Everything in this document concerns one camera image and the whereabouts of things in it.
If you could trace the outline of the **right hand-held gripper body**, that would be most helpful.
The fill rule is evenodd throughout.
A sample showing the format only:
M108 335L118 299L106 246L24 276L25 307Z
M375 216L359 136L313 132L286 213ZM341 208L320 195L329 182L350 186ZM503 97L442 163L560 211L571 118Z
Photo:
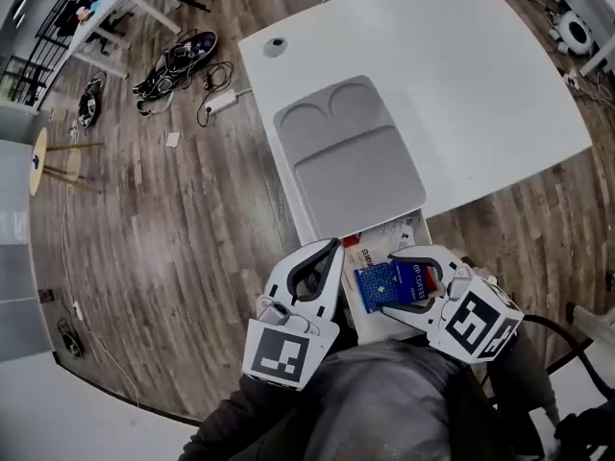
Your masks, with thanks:
M430 323L430 345L467 364L491 361L521 324L524 313L497 285L460 265Z

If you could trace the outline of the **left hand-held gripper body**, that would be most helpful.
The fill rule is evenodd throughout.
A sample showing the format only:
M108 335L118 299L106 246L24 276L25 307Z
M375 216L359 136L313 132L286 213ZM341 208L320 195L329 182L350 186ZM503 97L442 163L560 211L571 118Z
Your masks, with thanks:
M241 371L252 379L303 390L337 338L338 324L270 297L257 300Z

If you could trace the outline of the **dark red packet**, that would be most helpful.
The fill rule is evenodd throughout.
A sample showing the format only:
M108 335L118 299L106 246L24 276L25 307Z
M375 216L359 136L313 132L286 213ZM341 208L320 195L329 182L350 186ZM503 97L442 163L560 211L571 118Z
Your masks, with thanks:
M424 265L422 267L423 276L424 276L424 286L426 288L426 292L430 298L439 297L441 294L439 287L439 280L437 279L437 272L433 267Z

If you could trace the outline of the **white drawer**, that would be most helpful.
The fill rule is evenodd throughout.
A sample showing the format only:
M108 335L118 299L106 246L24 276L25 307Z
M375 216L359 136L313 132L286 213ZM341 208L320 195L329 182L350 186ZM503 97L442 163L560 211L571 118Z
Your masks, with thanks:
M418 209L402 217L408 215L416 216L419 219L415 229L415 244L430 245L431 235L422 211ZM360 232L360 240L367 242L370 240L383 239L382 227L384 224ZM403 325L382 315L380 312L368 313L358 293L355 275L348 277L344 273L344 269L341 285L344 289L346 301L350 308L349 313L352 317L357 332L357 340L360 345L380 342L387 338L403 340L419 333L419 330Z

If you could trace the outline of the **blue coffee packet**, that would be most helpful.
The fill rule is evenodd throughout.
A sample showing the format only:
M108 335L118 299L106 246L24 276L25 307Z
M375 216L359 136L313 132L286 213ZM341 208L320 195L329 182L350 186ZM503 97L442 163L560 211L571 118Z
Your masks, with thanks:
M429 298L424 286L422 267L391 260L369 268L355 270L358 293L368 313L383 305L414 304Z

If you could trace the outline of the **person's left forearm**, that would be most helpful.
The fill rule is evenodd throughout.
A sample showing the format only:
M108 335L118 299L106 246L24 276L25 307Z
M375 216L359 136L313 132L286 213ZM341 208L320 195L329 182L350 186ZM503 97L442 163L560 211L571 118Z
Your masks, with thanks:
M291 411L301 393L243 375L184 445L178 461L230 461Z

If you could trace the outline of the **person's right forearm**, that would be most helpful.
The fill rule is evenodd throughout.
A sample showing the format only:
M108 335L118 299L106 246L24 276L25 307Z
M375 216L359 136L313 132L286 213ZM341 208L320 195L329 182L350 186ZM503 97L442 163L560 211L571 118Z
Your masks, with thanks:
M549 375L523 326L487 363L487 373L515 454L525 458L543 456L542 443L529 413L542 409L553 426L559 423L560 416Z

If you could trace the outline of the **person's grey clothed torso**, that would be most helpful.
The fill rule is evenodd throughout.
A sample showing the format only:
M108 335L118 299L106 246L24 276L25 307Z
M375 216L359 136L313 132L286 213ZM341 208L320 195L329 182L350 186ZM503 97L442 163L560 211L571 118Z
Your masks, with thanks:
M305 461L451 461L446 390L461 370L398 341L326 359L305 392L318 414Z

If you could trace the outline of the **grey compartment tray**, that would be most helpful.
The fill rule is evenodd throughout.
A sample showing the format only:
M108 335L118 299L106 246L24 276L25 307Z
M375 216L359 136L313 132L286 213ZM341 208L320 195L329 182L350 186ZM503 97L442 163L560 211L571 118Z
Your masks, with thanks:
M364 75L291 103L275 114L274 126L318 239L372 229L427 200L402 134Z

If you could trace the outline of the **black backpack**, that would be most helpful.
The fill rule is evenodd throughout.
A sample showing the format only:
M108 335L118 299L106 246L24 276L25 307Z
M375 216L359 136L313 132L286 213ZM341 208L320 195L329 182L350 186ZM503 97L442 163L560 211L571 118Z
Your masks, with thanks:
M604 448L598 461L615 461L615 400L570 414L556 427L559 442L556 461L591 461L599 448Z

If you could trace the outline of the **large white power strip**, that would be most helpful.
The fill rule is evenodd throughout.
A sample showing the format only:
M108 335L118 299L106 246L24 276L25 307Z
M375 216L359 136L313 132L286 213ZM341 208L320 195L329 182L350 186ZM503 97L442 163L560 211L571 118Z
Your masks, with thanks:
M237 102L237 96L233 89L227 90L205 103L206 112L215 114L222 109L226 109Z

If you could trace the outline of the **white desk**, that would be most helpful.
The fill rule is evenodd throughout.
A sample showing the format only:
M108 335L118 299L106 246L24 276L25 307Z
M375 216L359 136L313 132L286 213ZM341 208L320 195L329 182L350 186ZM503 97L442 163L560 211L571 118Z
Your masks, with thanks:
M265 57L274 37L287 48ZM302 242L318 238L274 116L328 85L373 82L426 188L427 217L591 145L549 55L505 0L332 0L242 39L239 50Z

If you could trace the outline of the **yellow round side table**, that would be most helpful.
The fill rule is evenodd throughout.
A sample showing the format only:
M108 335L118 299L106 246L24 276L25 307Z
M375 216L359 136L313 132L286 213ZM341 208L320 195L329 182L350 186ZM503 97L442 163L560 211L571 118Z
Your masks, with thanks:
M29 176L29 193L31 197L37 194L43 177L62 182L75 189L99 193L99 190L84 183L86 179L80 172L81 170L81 150L102 147L103 142L76 143L70 145L49 146L48 131L42 128L38 133L31 157L31 167ZM69 159L67 167L61 169L47 163L46 155L58 152L68 152Z

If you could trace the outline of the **white round device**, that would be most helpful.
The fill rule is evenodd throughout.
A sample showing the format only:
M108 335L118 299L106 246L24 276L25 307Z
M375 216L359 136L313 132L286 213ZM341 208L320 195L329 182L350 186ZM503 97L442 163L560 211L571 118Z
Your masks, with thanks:
M589 55L593 48L593 38L589 28L573 11L560 16L557 30L568 50L575 55Z

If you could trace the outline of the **long white table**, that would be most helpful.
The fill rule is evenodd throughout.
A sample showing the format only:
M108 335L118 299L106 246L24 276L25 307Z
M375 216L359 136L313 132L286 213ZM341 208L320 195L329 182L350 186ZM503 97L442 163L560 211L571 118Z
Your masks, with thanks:
M120 36L113 35L102 29L101 23L108 17L111 12L125 0L98 0L98 8L94 11L92 17L90 17L84 24L80 24L72 37L70 44L64 55L64 60L68 61L70 58L75 58L79 61L86 62L90 65L97 67L98 69L111 74L120 79L126 79L128 73L126 68L121 64L113 64L110 61L105 61L101 58L96 58L93 55L86 54L82 51L86 40L92 34L98 34L106 38L108 41L116 44L120 49L130 50L131 44ZM174 35L178 35L182 28L173 20L171 20L164 12L160 11L157 7L151 5L146 0L129 0L135 4L142 11L156 19L160 24L170 30Z

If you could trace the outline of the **black metal railing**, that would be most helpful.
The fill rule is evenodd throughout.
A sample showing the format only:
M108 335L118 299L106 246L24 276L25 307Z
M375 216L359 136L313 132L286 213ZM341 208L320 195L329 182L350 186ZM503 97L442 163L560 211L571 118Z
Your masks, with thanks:
M52 82L79 23L97 0L0 0L0 101L32 107Z

